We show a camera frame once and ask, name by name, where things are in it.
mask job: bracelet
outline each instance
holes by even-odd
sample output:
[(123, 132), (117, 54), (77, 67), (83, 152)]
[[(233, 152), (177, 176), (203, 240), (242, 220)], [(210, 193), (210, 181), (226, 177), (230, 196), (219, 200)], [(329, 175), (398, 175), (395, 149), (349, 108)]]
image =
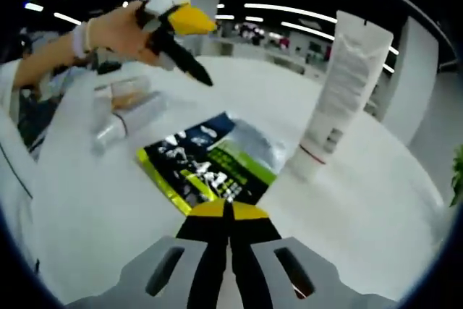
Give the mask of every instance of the bracelet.
[(72, 31), (72, 50), (74, 51), (74, 55), (81, 59), (87, 56), (84, 49), (84, 30), (86, 27), (86, 23), (83, 22)]
[(92, 46), (90, 44), (90, 28), (92, 26), (92, 23), (93, 23), (93, 18), (90, 18), (88, 20), (86, 30), (85, 30), (85, 47), (87, 49), (87, 53), (90, 53), (92, 51)]

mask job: person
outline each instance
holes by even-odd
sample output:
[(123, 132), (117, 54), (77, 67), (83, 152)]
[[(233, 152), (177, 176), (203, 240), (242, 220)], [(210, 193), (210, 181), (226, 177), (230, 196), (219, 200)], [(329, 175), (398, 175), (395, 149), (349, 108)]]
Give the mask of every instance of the person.
[(33, 200), (44, 189), (38, 167), (17, 131), (17, 91), (37, 85), (53, 69), (70, 66), (76, 57), (97, 48), (109, 48), (120, 56), (156, 65), (158, 57), (145, 47), (149, 33), (136, 23), (135, 12), (142, 5), (134, 1), (82, 23), (71, 33), (40, 47), (24, 59), (0, 66), (0, 208), (13, 242), (26, 264), (38, 272), (33, 231)]

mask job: white table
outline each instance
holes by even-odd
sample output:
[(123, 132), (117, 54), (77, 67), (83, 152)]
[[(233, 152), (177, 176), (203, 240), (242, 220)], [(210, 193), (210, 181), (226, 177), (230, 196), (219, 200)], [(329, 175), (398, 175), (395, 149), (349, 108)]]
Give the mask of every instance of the white table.
[[(125, 264), (159, 237), (175, 235), (184, 221), (135, 163), (135, 149), (224, 110), (285, 141), (291, 151), (297, 148), (319, 84), (266, 62), (200, 61), (213, 88), (178, 71), (129, 63), (110, 75), (82, 77), (65, 95), (39, 161), (48, 189), (34, 200), (42, 277), (62, 302), (114, 286)], [(144, 74), (153, 76), (155, 89), (183, 102), (172, 103), (161, 119), (95, 157), (92, 90)], [(259, 205), (283, 237), (294, 235), (334, 263), (345, 284), (398, 300), (434, 254), (432, 229), (442, 201), (429, 176), (364, 113), (313, 182), (292, 172), (298, 156), (303, 155), (297, 151)], [(219, 302), (226, 304), (218, 308), (239, 308), (238, 300), (236, 291), (225, 290)]]

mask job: white shirt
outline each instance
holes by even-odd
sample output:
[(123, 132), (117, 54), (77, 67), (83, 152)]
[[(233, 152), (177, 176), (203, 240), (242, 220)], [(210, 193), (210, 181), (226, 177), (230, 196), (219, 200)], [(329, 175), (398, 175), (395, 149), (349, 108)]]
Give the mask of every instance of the white shirt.
[(38, 168), (13, 122), (19, 110), (19, 98), (12, 90), (19, 62), (0, 66), (0, 209), (12, 239), (34, 269), (37, 258), (32, 207), (35, 192), (40, 190), (34, 189)]

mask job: green plant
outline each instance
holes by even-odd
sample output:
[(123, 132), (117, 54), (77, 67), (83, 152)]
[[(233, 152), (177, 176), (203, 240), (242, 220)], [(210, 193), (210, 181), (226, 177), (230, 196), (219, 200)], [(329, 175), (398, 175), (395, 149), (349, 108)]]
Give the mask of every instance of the green plant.
[(450, 206), (457, 204), (463, 195), (463, 145), (456, 149), (453, 169), (454, 177), (451, 180), (451, 188), (454, 189), (455, 196)]

